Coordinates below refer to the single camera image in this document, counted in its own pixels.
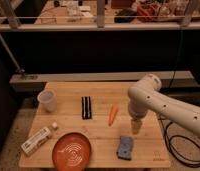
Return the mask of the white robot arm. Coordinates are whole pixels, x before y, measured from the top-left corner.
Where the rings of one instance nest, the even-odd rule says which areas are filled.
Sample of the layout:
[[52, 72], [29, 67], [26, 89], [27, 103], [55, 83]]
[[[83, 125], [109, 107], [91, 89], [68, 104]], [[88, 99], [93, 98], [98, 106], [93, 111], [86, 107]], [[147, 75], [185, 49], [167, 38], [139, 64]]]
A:
[[200, 137], [200, 107], [160, 93], [161, 87], [161, 79], [154, 74], [147, 74], [130, 86], [128, 111], [131, 117], [142, 119], [151, 110]]

